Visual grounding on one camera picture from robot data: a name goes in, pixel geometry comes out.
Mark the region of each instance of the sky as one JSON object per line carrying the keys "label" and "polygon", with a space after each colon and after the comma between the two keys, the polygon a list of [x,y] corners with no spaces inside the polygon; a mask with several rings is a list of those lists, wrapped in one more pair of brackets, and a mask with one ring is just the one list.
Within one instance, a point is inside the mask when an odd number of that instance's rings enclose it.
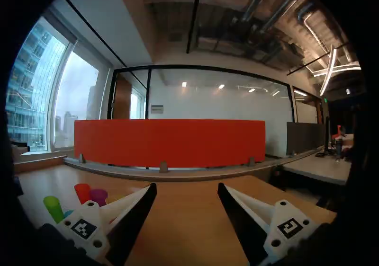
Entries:
{"label": "sky", "polygon": [[78,120],[87,119],[87,103],[90,88],[96,85],[99,71],[71,52],[63,71],[55,106],[55,115],[61,117],[63,129],[64,114],[69,111]]}

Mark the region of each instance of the green cup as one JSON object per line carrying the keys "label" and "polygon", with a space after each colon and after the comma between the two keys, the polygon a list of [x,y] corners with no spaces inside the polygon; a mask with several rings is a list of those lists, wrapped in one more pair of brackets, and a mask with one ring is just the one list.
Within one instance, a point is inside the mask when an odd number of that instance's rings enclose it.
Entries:
{"label": "green cup", "polygon": [[59,204],[59,200],[57,197],[54,197],[54,196],[45,197],[44,205],[56,223],[59,223],[61,220],[63,220],[64,214],[61,208],[61,204]]}

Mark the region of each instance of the wooden table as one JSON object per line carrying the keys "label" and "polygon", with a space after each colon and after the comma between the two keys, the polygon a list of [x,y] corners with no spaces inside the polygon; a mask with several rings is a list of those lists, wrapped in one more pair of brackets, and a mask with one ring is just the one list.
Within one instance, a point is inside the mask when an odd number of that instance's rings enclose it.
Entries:
{"label": "wooden table", "polygon": [[324,182],[345,185],[350,173],[351,163],[335,160],[335,156],[315,157],[315,154],[283,165],[287,171],[304,175]]}
{"label": "wooden table", "polygon": [[[19,178],[25,193],[19,199],[36,227],[46,222],[54,224],[42,203],[45,196],[58,197],[64,211],[79,206],[73,189],[77,183],[106,189],[109,195],[127,195],[149,184],[97,175],[66,165],[26,172]],[[157,197],[126,265],[248,265],[217,196],[218,182],[158,182]],[[335,213],[253,176],[229,178],[222,182],[269,204],[287,199],[318,223],[331,222],[335,217]]]}

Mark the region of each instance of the red privacy screen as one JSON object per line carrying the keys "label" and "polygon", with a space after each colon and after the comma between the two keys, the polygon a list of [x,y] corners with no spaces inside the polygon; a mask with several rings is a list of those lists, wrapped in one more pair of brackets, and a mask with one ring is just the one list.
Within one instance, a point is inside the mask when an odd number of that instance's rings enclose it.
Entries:
{"label": "red privacy screen", "polygon": [[74,152],[121,166],[203,168],[265,158],[264,121],[208,119],[75,121]]}

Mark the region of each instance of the window sill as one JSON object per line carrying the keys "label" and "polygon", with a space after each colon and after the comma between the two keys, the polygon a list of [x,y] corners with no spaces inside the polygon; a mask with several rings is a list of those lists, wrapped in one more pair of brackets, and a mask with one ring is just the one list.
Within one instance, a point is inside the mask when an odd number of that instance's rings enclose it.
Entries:
{"label": "window sill", "polygon": [[67,156],[67,157],[73,158],[74,150],[72,149],[72,150],[65,150],[65,151],[30,151],[30,152],[27,152],[15,157],[13,160],[14,160],[14,163],[21,163],[25,161],[44,160],[44,159],[60,157],[60,156]]}

